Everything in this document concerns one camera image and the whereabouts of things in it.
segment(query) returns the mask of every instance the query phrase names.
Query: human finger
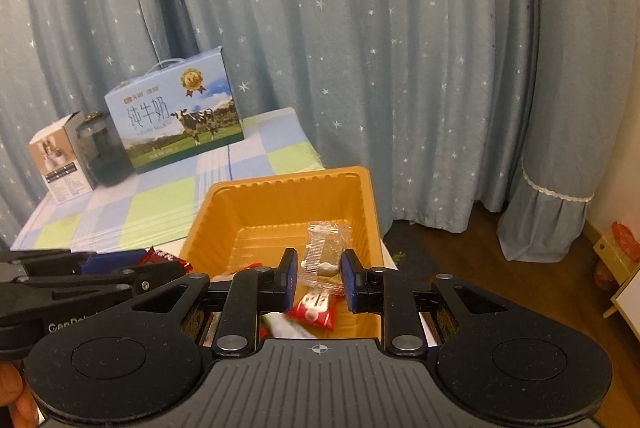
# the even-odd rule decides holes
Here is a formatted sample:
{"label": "human finger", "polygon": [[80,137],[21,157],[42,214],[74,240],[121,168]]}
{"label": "human finger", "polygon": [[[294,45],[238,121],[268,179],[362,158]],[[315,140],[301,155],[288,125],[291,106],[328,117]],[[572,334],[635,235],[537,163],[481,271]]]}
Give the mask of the human finger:
{"label": "human finger", "polygon": [[15,411],[20,413],[20,416],[26,422],[29,422],[29,427],[37,426],[38,424],[38,407],[36,405],[36,401],[33,399],[33,395],[31,395],[28,387],[24,387],[22,389],[22,393],[18,397],[18,399],[14,402]]}
{"label": "human finger", "polygon": [[14,402],[22,393],[22,376],[8,361],[0,361],[0,406]]}

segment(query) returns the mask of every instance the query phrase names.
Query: clear candy wrapper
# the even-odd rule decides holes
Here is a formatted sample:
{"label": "clear candy wrapper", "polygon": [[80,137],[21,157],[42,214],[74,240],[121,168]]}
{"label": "clear candy wrapper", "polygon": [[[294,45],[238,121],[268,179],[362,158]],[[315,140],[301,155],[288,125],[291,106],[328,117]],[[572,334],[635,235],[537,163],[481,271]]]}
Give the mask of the clear candy wrapper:
{"label": "clear candy wrapper", "polygon": [[351,228],[344,224],[312,222],[307,231],[298,281],[332,294],[344,294],[338,266],[342,252],[349,247]]}

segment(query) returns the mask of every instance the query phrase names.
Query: red object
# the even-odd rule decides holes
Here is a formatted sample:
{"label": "red object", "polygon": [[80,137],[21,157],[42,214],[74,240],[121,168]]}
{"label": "red object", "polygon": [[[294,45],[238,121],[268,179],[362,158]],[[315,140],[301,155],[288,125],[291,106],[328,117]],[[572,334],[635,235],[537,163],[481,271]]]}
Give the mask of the red object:
{"label": "red object", "polygon": [[166,262],[166,261],[176,261],[180,262],[184,267],[185,273],[190,273],[193,271],[193,266],[183,259],[178,257],[174,257],[171,253],[166,251],[156,250],[153,246],[146,250],[146,255],[140,259],[138,265],[142,264],[153,264],[154,262]]}
{"label": "red object", "polygon": [[640,244],[634,238],[631,230],[624,224],[613,223],[611,225],[613,238],[616,240],[620,249],[634,262],[640,262]]}
{"label": "red object", "polygon": [[596,269],[593,271],[593,281],[599,289],[603,291],[615,291],[618,288],[618,282],[610,272],[607,265],[598,259]]}
{"label": "red object", "polygon": [[287,314],[296,320],[322,329],[334,330],[337,296],[322,289],[309,289]]}

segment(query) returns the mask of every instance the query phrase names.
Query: checkered bedsheet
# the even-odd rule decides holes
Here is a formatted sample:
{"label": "checkered bedsheet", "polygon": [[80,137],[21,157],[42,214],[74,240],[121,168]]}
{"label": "checkered bedsheet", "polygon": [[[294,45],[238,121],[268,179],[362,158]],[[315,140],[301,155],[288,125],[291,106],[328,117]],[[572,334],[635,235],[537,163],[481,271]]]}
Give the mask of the checkered bedsheet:
{"label": "checkered bedsheet", "polygon": [[244,141],[190,157],[64,204],[48,194],[12,249],[98,252],[184,238],[209,187],[220,181],[322,169],[293,109],[243,120]]}

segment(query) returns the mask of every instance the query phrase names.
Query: orange plastic tray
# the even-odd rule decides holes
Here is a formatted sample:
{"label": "orange plastic tray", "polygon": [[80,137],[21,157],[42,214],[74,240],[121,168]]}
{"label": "orange plastic tray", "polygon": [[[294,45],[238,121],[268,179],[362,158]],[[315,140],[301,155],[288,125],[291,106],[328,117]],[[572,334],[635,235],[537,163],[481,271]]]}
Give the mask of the orange plastic tray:
{"label": "orange plastic tray", "polygon": [[[180,257],[210,277],[253,262],[276,267],[285,248],[295,248],[300,263],[310,221],[348,224],[362,265],[384,265],[371,179],[361,166],[213,185]],[[296,302],[305,291],[298,285]],[[351,314],[340,300],[334,331],[308,330],[319,338],[377,338],[380,317]]]}

